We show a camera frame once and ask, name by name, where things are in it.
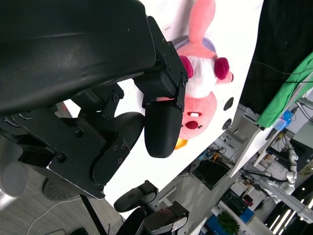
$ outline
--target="green plant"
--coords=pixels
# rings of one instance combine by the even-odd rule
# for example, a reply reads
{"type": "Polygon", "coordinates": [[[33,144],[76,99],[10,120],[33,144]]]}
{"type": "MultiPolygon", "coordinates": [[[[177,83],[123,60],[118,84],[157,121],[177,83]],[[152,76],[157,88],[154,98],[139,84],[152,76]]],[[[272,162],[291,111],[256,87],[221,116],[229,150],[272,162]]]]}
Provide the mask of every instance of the green plant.
{"type": "Polygon", "coordinates": [[[229,234],[237,234],[239,232],[239,225],[236,220],[227,212],[222,212],[218,217],[219,224],[229,234]]]}

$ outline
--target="plush bunny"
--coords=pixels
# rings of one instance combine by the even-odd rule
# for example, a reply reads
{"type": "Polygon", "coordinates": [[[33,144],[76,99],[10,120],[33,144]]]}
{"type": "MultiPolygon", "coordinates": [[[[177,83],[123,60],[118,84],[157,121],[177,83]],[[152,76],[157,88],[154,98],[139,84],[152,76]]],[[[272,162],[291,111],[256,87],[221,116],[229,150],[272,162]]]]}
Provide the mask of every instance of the plush bunny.
{"type": "Polygon", "coordinates": [[[233,80],[227,59],[218,58],[214,51],[202,44],[214,13],[214,0],[197,0],[189,19],[189,43],[177,50],[189,77],[179,147],[198,136],[210,124],[217,108],[213,87],[233,80]]]}

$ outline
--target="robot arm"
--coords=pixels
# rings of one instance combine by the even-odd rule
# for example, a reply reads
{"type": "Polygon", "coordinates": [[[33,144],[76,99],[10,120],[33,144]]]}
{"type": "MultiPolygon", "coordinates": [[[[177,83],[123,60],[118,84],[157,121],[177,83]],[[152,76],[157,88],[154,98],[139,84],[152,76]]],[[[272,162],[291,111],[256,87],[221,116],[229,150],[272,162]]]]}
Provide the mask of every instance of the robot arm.
{"type": "MultiPolygon", "coordinates": [[[[294,184],[297,179],[297,160],[298,155],[295,153],[293,146],[290,144],[290,142],[285,138],[286,145],[285,149],[288,151],[288,158],[290,161],[290,170],[286,172],[286,182],[275,182],[268,180],[268,184],[271,186],[278,187],[282,189],[287,195],[291,195],[293,191],[295,190],[294,184]]],[[[272,192],[266,189],[266,192],[270,195],[271,198],[275,201],[275,203],[279,203],[281,199],[277,198],[276,195],[274,195],[272,192]]]]}
{"type": "Polygon", "coordinates": [[[0,134],[23,149],[20,162],[101,199],[143,127],[150,156],[172,154],[188,76],[139,0],[4,1],[0,29],[0,134]],[[114,117],[117,82],[130,78],[145,116],[114,117]],[[66,99],[78,118],[55,115],[66,99]]]}

